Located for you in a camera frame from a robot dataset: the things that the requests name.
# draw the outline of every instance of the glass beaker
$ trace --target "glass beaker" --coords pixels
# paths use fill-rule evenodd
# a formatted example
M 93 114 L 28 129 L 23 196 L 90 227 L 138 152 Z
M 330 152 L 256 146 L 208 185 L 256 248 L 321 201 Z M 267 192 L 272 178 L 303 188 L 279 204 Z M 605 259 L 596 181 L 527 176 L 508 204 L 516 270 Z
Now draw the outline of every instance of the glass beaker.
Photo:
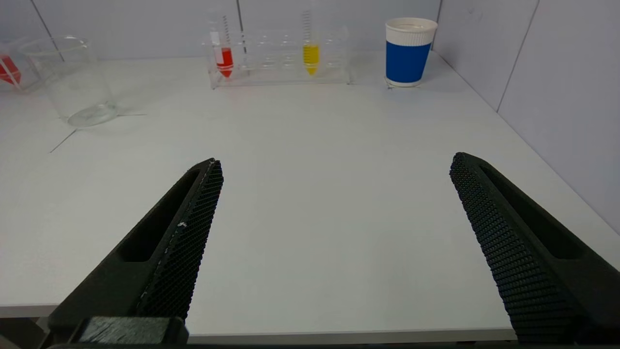
M 61 119 L 69 125 L 97 125 L 118 114 L 88 40 L 50 37 L 27 43 L 20 51 L 39 74 Z

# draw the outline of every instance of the wall seam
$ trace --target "wall seam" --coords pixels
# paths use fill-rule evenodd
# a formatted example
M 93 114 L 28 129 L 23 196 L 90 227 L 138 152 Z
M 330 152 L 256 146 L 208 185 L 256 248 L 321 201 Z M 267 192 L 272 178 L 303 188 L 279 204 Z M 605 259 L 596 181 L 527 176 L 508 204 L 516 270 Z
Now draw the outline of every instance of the wall seam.
M 541 0 L 538 0 L 536 2 L 536 7 L 534 7 L 532 16 L 529 18 L 528 30 L 525 31 L 525 35 L 523 36 L 523 40 L 521 41 L 521 45 L 519 46 L 519 51 L 516 53 L 515 62 L 512 64 L 512 69 L 510 70 L 510 74 L 508 75 L 508 80 L 506 80 L 506 86 L 504 87 L 502 98 L 500 98 L 500 102 L 497 104 L 497 109 L 495 110 L 495 112 L 498 114 L 500 113 L 500 107 L 502 106 L 503 99 L 506 96 L 506 91 L 508 91 L 508 85 L 510 84 L 510 80 L 512 79 L 512 74 L 515 72 L 516 63 L 519 60 L 519 56 L 521 55 L 525 40 L 528 38 L 529 29 L 532 27 L 532 22 L 534 22 L 534 16 L 536 15 L 536 11 L 538 11 L 538 5 L 540 5 L 540 3 Z

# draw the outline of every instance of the red liquid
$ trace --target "red liquid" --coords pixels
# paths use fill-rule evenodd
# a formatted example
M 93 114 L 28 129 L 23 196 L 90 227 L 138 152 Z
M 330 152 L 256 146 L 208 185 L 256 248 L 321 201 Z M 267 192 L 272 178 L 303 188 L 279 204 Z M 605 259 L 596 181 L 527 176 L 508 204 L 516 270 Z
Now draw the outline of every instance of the red liquid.
M 0 60 L 2 60 L 2 63 L 9 69 L 9 71 L 5 71 L 4 67 L 0 65 L 0 79 L 8 82 L 9 84 L 14 84 L 13 80 L 11 80 L 11 77 L 9 76 L 10 74 L 19 84 L 19 81 L 22 79 L 22 73 L 19 69 L 17 69 L 15 63 L 13 63 L 13 60 L 7 55 L 0 55 Z
M 219 72 L 227 78 L 230 77 L 231 73 L 233 72 L 232 54 L 233 52 L 231 51 L 230 47 L 222 47 L 222 56 L 220 57 L 218 55 L 216 61 L 218 64 Z

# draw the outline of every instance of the yellow liquid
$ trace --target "yellow liquid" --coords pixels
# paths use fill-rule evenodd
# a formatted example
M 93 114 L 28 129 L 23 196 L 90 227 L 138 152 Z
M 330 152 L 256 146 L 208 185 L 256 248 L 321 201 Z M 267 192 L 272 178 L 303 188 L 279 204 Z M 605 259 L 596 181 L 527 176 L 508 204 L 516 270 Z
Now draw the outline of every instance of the yellow liquid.
M 304 45 L 304 66 L 308 74 L 314 76 L 319 67 L 321 50 L 318 45 Z

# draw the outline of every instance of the test tube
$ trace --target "test tube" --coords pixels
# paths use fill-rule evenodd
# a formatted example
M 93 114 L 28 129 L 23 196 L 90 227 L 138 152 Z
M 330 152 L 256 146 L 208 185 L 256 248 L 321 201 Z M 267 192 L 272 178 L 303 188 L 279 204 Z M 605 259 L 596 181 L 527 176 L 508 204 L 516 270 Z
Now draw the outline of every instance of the test tube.
M 304 34 L 304 67 L 310 76 L 316 74 L 321 59 L 321 48 L 316 32 L 316 0 L 310 1 L 310 7 L 303 9 L 301 13 L 301 24 Z
M 234 68 L 228 17 L 226 14 L 220 14 L 219 11 L 210 15 L 211 43 L 215 51 L 215 63 L 220 74 L 228 79 Z

